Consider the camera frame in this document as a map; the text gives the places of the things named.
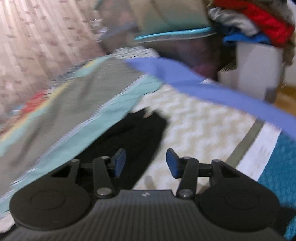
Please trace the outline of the black pants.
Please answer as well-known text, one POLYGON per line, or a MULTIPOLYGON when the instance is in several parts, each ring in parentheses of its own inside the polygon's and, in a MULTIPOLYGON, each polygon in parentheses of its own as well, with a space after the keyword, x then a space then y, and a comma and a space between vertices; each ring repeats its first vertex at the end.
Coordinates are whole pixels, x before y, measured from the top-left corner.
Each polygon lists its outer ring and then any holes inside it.
POLYGON ((101 156, 112 157, 119 149, 126 151, 125 166, 119 178, 112 178, 115 190, 130 190, 143 175, 159 149, 167 119, 146 109, 128 113, 110 127, 75 158, 81 163, 91 163, 101 156))

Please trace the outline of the patterned teal grey bedsheet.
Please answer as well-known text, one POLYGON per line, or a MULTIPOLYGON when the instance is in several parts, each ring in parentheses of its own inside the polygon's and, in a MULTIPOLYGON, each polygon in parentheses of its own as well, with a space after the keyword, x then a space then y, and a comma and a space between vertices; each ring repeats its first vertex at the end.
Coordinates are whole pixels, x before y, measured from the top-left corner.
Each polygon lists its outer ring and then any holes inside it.
POLYGON ((147 49, 58 77, 1 142, 1 240, 295 240, 295 117, 147 49))

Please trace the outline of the blue mattress edge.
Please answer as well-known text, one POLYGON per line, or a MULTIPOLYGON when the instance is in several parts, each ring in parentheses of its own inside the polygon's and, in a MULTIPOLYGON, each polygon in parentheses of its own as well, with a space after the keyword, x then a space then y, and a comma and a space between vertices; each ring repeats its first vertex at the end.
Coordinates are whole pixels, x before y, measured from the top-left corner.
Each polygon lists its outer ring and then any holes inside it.
POLYGON ((241 92, 231 90, 192 71, 187 65, 168 58, 133 58, 125 61, 131 68, 149 73, 188 95, 237 108, 268 121, 295 138, 295 117, 241 92))

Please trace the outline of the clear teal-lidded storage box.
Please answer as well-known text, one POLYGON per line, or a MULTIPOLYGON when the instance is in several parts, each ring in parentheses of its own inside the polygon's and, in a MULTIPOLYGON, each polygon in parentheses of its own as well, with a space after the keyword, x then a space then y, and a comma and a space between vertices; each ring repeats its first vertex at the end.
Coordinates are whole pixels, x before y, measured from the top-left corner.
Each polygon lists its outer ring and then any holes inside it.
POLYGON ((203 1, 95 1, 103 30, 99 42, 111 53, 123 47, 154 49, 215 79, 221 39, 203 1))

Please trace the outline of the blue garment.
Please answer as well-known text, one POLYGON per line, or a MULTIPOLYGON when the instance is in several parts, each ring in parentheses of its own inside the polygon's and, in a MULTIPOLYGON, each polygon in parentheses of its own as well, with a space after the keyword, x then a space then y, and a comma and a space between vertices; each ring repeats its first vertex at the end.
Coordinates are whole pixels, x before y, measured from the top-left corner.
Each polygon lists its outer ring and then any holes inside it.
POLYGON ((224 35, 222 42, 226 46, 234 46, 237 42, 271 45, 270 39, 262 32, 247 36, 237 27, 231 26, 221 26, 220 32, 224 35))

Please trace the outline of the floral beige curtain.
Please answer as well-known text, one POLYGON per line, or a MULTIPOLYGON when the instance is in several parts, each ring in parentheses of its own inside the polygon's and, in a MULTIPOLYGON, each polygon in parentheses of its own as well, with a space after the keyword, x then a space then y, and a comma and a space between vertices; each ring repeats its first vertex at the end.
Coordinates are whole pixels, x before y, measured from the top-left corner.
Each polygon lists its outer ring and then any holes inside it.
POLYGON ((48 81, 103 55, 95 1, 1 1, 1 125, 48 81))

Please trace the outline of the grey white garment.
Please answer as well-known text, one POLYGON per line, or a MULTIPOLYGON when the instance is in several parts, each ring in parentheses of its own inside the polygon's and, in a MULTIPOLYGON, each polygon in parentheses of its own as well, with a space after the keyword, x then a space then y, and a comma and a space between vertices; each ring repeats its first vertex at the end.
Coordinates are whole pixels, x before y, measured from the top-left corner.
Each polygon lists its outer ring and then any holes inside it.
POLYGON ((245 15, 230 9, 214 7, 208 10, 211 20, 228 27, 236 27, 246 36, 254 36, 260 29, 245 15))

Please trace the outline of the red garment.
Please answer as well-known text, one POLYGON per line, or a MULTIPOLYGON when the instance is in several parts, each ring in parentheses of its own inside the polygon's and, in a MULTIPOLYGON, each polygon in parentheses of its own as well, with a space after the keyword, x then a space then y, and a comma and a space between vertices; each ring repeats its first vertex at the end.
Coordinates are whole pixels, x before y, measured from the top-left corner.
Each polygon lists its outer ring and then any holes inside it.
POLYGON ((267 37, 271 44, 278 48, 284 48, 291 40, 295 31, 294 24, 290 24, 282 18, 271 14, 267 10, 251 1, 214 1, 215 6, 235 10, 248 17, 267 37))

